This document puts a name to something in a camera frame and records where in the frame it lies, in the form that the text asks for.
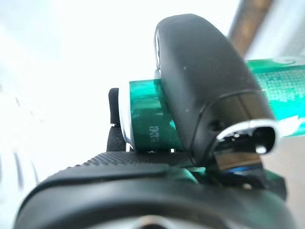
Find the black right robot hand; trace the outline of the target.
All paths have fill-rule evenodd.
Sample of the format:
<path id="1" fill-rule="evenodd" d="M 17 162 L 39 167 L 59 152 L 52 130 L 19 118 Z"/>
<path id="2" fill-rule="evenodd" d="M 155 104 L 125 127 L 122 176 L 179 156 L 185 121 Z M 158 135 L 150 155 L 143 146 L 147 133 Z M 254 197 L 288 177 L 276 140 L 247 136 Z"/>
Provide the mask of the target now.
<path id="1" fill-rule="evenodd" d="M 109 91 L 107 150 L 48 177 L 16 229 L 295 229 L 285 179 L 261 157 L 280 139 L 244 60 L 206 19 L 154 34 L 153 80 Z"/>

